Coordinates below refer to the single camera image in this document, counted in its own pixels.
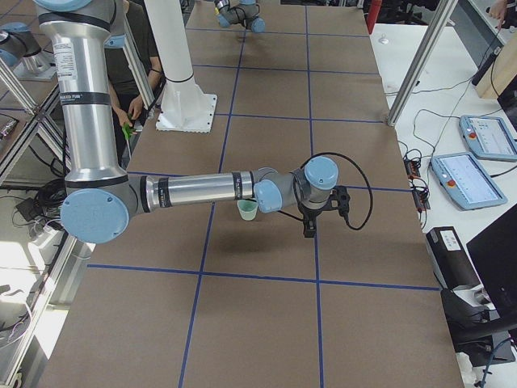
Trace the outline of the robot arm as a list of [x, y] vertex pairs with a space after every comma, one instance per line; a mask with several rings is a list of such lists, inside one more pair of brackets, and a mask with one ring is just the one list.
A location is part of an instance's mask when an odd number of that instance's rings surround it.
[[265, 32], [266, 23], [260, 16], [260, 5], [255, 0], [241, 0], [232, 6], [229, 0], [214, 1], [215, 14], [219, 26], [228, 28], [241, 25], [253, 33]]
[[71, 167], [61, 206], [66, 231], [86, 243], [119, 237], [140, 213], [177, 205], [249, 200], [263, 213], [296, 206], [304, 235], [317, 216], [347, 217], [350, 197], [338, 185], [338, 166], [316, 155], [290, 173], [264, 167], [212, 175], [159, 178], [129, 175], [119, 164], [108, 91], [105, 45], [124, 38], [119, 1], [38, 1], [40, 29], [53, 44]]

